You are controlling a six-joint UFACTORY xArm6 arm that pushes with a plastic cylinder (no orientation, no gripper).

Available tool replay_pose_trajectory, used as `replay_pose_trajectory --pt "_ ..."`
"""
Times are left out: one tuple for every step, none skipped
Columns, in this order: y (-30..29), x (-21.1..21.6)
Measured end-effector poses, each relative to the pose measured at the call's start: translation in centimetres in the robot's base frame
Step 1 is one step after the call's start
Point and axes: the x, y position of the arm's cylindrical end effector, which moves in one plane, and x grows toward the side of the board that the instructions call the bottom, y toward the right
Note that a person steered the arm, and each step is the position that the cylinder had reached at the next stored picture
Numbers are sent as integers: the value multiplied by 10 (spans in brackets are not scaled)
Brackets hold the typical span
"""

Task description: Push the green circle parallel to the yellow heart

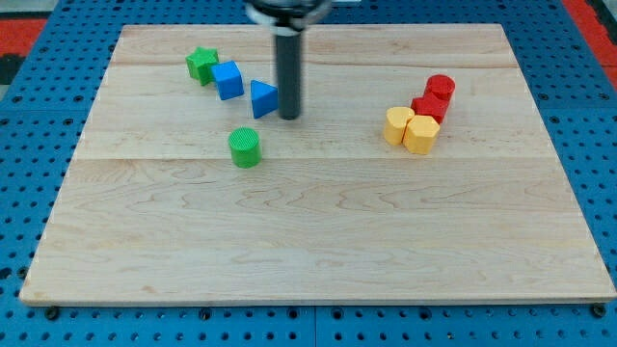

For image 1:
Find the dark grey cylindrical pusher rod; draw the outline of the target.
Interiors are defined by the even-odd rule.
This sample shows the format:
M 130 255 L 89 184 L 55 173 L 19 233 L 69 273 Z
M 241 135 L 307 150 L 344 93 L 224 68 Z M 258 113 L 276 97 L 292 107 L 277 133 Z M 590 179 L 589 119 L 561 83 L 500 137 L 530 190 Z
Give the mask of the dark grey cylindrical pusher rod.
M 302 109 L 302 34 L 280 28 L 274 38 L 279 115 L 296 120 Z

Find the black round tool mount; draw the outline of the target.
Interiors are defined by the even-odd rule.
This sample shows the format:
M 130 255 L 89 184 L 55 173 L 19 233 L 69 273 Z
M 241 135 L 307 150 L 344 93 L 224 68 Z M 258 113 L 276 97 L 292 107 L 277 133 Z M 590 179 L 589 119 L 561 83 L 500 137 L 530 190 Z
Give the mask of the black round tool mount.
M 272 28 L 304 31 L 323 19 L 332 9 L 332 0 L 245 0 L 247 17 Z

